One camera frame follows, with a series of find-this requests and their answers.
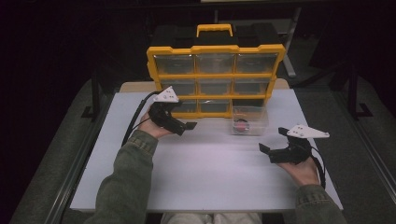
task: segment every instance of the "green sleeve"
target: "green sleeve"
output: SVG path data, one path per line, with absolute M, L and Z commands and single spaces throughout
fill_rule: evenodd
M 145 222 L 157 144 L 148 133 L 134 131 L 117 154 L 113 174 L 99 188 L 95 214 L 85 223 Z
M 337 204 L 319 185 L 307 185 L 298 188 L 296 216 L 299 224 L 347 223 Z

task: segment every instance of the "toolbox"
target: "toolbox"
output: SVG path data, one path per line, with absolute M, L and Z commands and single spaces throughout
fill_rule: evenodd
M 181 119 L 232 118 L 233 107 L 264 107 L 285 48 L 271 23 L 158 26 L 148 48 L 157 91 L 172 86 Z

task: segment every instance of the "transparent drawer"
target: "transparent drawer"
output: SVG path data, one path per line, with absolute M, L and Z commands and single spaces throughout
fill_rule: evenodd
M 231 92 L 230 78 L 200 78 L 199 93 L 205 95 L 225 95 Z
M 269 78 L 236 78 L 233 82 L 233 93 L 239 95 L 265 94 Z
M 276 53 L 250 53 L 236 56 L 236 73 L 272 73 Z
M 195 80 L 194 79 L 163 79 L 161 80 L 163 90 L 172 86 L 176 95 L 194 95 Z
M 197 73 L 231 73 L 233 71 L 233 57 L 231 53 L 196 54 Z
M 233 106 L 232 134 L 262 135 L 268 127 L 264 106 Z
M 177 113 L 196 113 L 197 112 L 197 101 L 196 100 L 182 100 L 181 106 L 175 107 L 172 112 Z
M 194 71 L 194 60 L 191 54 L 154 55 L 154 60 L 160 75 L 192 74 Z
M 199 100 L 203 113 L 226 113 L 229 111 L 230 100 Z

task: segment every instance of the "sleeve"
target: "sleeve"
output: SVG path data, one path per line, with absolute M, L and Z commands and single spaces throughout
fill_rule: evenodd
M 97 193 L 95 213 L 85 223 L 144 223 L 158 139 L 134 131 L 114 161 L 113 174 Z
M 297 189 L 296 216 L 299 224 L 347 224 L 337 204 L 319 185 Z

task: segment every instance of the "yellow handle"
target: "yellow handle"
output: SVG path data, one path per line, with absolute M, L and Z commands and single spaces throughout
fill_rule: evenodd
M 197 27 L 197 37 L 201 31 L 228 31 L 233 36 L 231 24 L 201 24 Z

